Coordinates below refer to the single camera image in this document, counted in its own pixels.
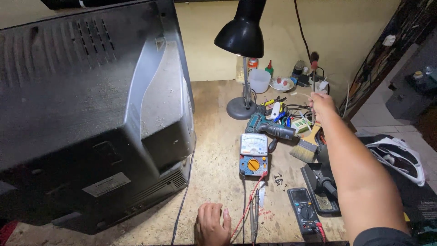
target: black lamp shade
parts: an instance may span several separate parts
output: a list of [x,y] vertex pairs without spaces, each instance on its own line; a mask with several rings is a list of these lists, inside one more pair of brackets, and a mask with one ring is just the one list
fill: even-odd
[[240,0],[234,19],[221,29],[214,44],[237,55],[262,58],[264,40],[260,19],[266,1]]

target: cordless drill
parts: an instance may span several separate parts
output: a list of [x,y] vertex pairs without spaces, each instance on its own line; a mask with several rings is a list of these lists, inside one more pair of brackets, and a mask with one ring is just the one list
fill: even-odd
[[247,122],[245,133],[266,132],[274,137],[280,137],[291,140],[295,135],[295,129],[275,124],[266,119],[266,107],[258,106],[257,111],[250,117]]

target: yellow rotary knob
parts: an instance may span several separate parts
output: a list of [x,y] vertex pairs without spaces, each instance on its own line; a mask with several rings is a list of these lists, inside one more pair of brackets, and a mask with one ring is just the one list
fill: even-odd
[[260,168],[260,163],[256,159],[251,159],[247,162],[247,167],[251,171],[256,171]]

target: wooden brush handle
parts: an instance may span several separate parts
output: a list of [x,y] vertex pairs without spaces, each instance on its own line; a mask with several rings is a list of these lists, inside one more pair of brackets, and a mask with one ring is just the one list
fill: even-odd
[[318,145],[314,138],[316,137],[316,134],[320,131],[320,129],[321,129],[321,127],[314,125],[312,128],[312,132],[306,137],[301,137],[301,139],[303,139],[309,143],[312,143],[314,145]]

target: tile floor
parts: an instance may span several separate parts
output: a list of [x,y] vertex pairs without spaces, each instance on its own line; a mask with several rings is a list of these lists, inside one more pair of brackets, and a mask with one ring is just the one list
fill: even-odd
[[372,135],[384,133],[405,140],[420,154],[428,184],[437,193],[437,153],[423,140],[417,129],[409,125],[408,121],[393,118],[385,106],[391,95],[388,82],[382,82],[351,122],[357,131]]

